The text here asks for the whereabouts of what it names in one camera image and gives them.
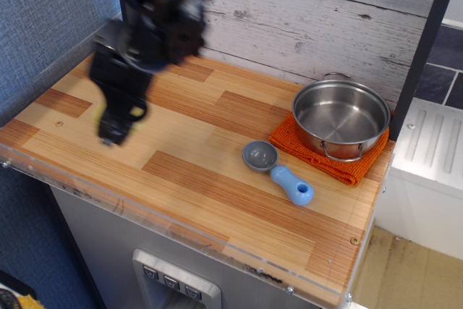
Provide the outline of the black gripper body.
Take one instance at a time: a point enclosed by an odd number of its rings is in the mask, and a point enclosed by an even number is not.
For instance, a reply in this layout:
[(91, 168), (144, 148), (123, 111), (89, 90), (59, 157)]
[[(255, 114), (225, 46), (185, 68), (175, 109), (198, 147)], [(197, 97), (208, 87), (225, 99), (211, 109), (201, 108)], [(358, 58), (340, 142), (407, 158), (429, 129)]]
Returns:
[(123, 29), (122, 21), (110, 21), (96, 34), (90, 79), (101, 89), (106, 106), (145, 106), (148, 110), (145, 93), (152, 75), (135, 69), (122, 57), (118, 38)]

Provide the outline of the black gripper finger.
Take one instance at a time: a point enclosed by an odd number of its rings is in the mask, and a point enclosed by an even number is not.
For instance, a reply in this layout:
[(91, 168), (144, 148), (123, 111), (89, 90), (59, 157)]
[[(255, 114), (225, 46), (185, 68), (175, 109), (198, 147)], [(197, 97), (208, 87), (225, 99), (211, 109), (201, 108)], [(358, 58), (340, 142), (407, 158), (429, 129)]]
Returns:
[(98, 136), (105, 144), (121, 145), (131, 129), (131, 124), (118, 121), (101, 121), (98, 127)]

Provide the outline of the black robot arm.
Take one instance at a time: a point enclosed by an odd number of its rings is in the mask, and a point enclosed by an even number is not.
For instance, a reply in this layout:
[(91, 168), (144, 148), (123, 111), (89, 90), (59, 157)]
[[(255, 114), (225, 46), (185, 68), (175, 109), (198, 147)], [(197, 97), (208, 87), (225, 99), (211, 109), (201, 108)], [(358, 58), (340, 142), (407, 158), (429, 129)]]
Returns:
[(121, 145), (148, 110), (152, 76), (203, 46), (205, 0), (120, 0), (122, 20), (111, 20), (95, 37), (90, 79), (101, 89), (106, 108), (98, 136)]

